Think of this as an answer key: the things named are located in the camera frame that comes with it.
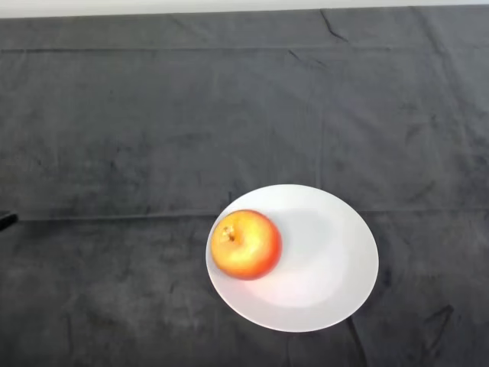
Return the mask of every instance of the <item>dark gray cloth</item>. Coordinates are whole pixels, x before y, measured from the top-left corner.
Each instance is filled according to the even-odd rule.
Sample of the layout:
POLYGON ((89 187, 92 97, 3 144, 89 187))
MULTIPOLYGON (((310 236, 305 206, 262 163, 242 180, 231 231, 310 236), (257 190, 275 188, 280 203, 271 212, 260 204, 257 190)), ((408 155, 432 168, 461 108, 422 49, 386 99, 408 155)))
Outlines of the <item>dark gray cloth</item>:
POLYGON ((0 365, 485 365, 489 7, 0 21, 0 365), (381 269, 314 333, 206 274, 270 184, 350 203, 381 269))

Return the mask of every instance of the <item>white plate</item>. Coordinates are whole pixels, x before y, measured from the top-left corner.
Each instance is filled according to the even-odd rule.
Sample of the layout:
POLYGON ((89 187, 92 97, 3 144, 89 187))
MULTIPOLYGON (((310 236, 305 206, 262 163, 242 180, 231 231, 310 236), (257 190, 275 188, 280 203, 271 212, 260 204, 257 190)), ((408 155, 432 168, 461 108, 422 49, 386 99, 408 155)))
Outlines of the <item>white plate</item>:
POLYGON ((352 315, 374 287, 379 260, 370 229, 348 204, 312 187, 276 185, 245 194, 221 213, 207 239, 206 263, 234 311, 270 329, 303 332, 352 315), (254 281, 222 273, 210 252, 217 223, 239 209, 268 216, 282 235, 278 265, 254 281))

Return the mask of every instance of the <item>apple stem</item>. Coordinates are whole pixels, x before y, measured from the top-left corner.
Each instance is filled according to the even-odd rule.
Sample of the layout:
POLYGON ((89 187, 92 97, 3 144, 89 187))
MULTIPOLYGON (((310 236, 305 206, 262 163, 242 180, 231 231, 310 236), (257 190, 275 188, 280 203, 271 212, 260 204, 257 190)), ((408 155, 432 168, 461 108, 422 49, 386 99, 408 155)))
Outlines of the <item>apple stem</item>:
POLYGON ((233 228, 229 228, 229 227, 224 227, 224 233, 228 236, 228 238, 231 240, 231 241, 234 241, 235 240, 235 231, 233 230, 233 228))

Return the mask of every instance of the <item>white wall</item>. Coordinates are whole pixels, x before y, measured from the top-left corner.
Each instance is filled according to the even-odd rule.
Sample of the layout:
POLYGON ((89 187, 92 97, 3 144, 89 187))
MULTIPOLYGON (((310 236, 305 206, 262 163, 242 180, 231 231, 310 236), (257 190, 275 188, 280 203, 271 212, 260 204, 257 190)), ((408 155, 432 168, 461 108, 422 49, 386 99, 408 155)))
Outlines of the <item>white wall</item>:
POLYGON ((489 0, 0 0, 0 18, 484 3, 489 0))

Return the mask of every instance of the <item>red apple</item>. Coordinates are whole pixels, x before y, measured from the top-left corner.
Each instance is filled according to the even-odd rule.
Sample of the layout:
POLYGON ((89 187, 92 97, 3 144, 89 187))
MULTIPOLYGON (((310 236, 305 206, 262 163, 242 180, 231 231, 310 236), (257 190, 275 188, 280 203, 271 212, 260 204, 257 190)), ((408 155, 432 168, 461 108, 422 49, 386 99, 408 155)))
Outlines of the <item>red apple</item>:
POLYGON ((215 264, 226 274, 256 279, 272 270, 282 253, 282 238, 274 223, 253 210, 238 210, 215 227, 211 237, 215 264))

